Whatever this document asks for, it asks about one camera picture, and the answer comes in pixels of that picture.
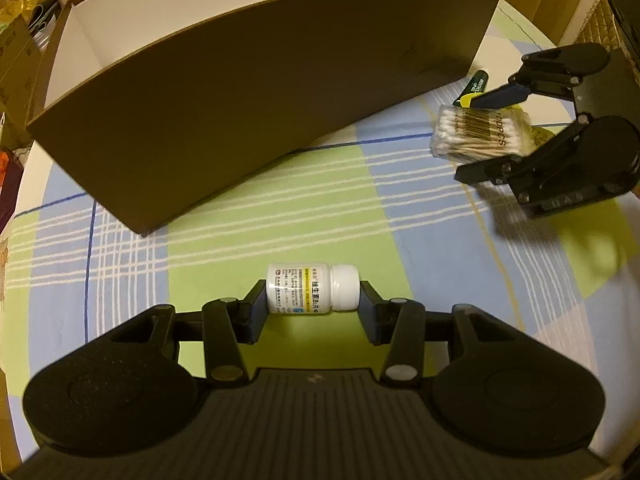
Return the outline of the dark red desk tray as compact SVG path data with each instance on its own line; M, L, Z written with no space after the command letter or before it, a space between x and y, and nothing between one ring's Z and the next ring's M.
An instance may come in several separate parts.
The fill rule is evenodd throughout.
M24 168L10 151L1 150L0 232L14 214Z

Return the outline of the cotton swab pack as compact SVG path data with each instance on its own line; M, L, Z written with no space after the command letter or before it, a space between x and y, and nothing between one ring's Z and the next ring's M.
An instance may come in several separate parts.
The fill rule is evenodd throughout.
M535 151L529 116L520 108L443 105L438 112L431 152L454 162L479 162L506 155L527 156Z

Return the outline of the black green pen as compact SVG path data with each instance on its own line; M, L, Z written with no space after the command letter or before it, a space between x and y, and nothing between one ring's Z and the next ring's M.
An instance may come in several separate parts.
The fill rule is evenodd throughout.
M460 96L452 102L452 105L469 107L472 99L485 92L488 80L489 75L486 70L477 70L460 93Z

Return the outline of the wicker chair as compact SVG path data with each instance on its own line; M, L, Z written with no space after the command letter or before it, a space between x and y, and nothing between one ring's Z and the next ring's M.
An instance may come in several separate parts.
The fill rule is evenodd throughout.
M586 44L587 42L600 44L608 51L622 47L623 43L608 0L594 0L574 40L575 44Z

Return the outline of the white pill bottle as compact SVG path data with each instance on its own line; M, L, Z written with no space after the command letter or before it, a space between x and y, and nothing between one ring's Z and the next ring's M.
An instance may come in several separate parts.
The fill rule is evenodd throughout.
M266 278L271 313L327 314L358 309L360 276L351 264L271 263Z

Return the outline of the brown white storage box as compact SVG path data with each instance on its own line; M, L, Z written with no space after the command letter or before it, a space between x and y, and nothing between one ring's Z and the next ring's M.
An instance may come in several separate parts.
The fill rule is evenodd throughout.
M145 234L465 76L499 0L70 0L28 131Z

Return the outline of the checked tablecloth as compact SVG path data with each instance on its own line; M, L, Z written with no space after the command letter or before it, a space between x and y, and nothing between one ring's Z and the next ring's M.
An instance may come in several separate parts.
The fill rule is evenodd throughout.
M606 409L594 449L639 430L639 202L526 220L430 151L461 84L320 140L149 236L131 233L34 146L1 242L1 365L17 446L38 370L153 304L243 296L273 262L350 263L380 295L475 304L589 368Z

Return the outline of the brown cardboard box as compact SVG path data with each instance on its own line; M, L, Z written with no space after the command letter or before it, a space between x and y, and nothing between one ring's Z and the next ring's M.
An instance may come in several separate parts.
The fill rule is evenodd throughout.
M26 132L41 51L21 15L1 33L1 147L24 148L32 140Z

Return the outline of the yellow sachet packet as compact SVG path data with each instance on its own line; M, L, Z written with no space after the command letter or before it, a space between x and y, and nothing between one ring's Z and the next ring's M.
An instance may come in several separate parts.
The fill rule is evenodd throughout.
M546 128L539 126L530 127L530 142L532 142L533 150L541 148L554 137L554 133Z

